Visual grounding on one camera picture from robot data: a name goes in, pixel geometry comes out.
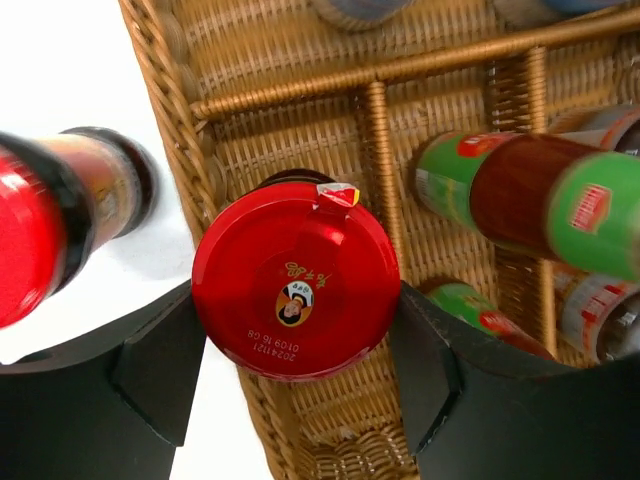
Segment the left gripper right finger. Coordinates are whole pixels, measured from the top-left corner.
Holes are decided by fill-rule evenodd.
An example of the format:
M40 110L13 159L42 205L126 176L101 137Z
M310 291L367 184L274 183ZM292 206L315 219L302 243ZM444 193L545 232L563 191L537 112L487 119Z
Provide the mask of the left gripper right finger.
M390 345L424 479L635 479L639 358L579 369L510 346L404 286Z

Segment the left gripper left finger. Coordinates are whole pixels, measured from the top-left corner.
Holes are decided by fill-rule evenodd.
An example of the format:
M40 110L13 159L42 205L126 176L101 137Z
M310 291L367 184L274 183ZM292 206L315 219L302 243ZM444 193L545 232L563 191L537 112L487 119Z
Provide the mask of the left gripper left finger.
M205 333L191 286L1 368L4 479L166 479Z

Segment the yellow cap sauce bottle front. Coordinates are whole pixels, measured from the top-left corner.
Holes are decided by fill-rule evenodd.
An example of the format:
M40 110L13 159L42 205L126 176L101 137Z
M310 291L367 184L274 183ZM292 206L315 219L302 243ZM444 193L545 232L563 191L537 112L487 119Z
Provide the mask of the yellow cap sauce bottle front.
M439 277L425 281L419 291L440 309L477 330L529 354L554 359L540 342L512 322L473 286L458 279Z

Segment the yellow cap sauce bottle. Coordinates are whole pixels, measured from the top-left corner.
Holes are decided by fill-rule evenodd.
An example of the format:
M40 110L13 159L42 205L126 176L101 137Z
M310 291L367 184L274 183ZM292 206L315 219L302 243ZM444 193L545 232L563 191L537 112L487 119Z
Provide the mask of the yellow cap sauce bottle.
M639 159L560 136L447 132L413 154L431 212L498 246L639 278Z
M529 354L554 359L540 342L512 322L473 286L458 279L439 277L425 281L419 291L440 309L477 330Z

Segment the pink spice jar white lid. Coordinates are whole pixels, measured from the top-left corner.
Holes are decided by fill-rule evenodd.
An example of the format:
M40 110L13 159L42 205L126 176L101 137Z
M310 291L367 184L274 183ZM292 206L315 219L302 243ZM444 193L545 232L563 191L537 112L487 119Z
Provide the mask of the pink spice jar white lid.
M566 341L602 363L639 351L639 285L553 266L557 327Z

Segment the red cap sauce jar front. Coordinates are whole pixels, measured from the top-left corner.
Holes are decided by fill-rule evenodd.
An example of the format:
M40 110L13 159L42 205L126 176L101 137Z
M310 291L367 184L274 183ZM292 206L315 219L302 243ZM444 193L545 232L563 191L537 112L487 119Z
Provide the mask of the red cap sauce jar front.
M2 326L62 290L102 245L139 228L158 183L149 151L112 129L2 133Z

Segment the red cap sauce jar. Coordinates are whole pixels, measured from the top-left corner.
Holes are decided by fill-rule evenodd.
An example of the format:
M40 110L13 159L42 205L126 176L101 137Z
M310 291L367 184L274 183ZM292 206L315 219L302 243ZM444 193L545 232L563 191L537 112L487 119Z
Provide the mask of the red cap sauce jar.
M2 326L62 290L102 245L139 228L158 183L149 151L112 129L2 133Z
M324 174L275 174L226 207L191 274L213 344L263 377L329 376L383 339L400 296L394 247L359 189Z

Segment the dark spice jar white lid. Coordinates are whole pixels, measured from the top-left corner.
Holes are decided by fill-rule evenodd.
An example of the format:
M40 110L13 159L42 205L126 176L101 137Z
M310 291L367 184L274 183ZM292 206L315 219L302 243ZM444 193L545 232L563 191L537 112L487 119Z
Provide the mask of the dark spice jar white lid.
M548 132L604 150L639 156L639 105L568 111L551 123Z

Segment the silver cap white shaker front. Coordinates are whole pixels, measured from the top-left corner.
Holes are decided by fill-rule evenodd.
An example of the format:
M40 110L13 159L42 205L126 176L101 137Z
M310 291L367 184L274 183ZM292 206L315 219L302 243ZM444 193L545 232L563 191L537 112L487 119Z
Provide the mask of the silver cap white shaker front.
M413 3L412 0L312 0L317 14L347 31L377 27Z

